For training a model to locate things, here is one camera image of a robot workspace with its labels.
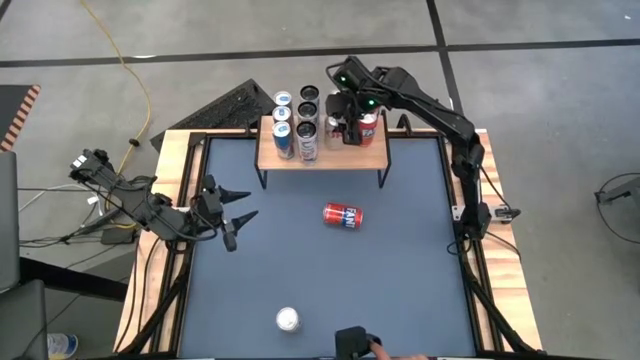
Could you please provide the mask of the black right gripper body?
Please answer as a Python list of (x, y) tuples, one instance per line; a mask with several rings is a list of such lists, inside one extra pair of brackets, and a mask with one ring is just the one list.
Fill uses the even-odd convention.
[(325, 100), (326, 113), (335, 118), (355, 118), (377, 112), (384, 106), (384, 91), (378, 87), (385, 68), (368, 69), (358, 57), (348, 56), (325, 68), (325, 74), (335, 86)]

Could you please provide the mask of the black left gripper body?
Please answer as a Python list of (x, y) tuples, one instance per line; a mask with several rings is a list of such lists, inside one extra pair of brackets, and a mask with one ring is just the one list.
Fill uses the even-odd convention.
[(212, 175), (203, 178), (202, 191), (195, 197), (195, 214), (211, 228), (220, 230), (226, 250), (234, 252), (237, 250), (237, 233), (232, 232), (231, 219), (225, 219), (219, 187)]

